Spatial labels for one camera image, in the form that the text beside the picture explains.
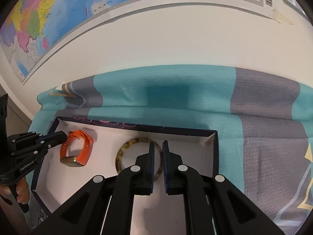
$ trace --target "wall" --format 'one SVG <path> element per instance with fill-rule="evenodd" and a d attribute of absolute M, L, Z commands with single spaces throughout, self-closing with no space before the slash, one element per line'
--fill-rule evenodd
<path fill-rule="evenodd" d="M 143 11 L 69 42 L 22 85 L 0 49 L 0 83 L 30 118 L 36 96 L 94 74 L 160 64 L 214 64 L 259 70 L 313 87 L 311 24 L 278 1 L 293 25 L 234 8 L 185 5 Z"/>

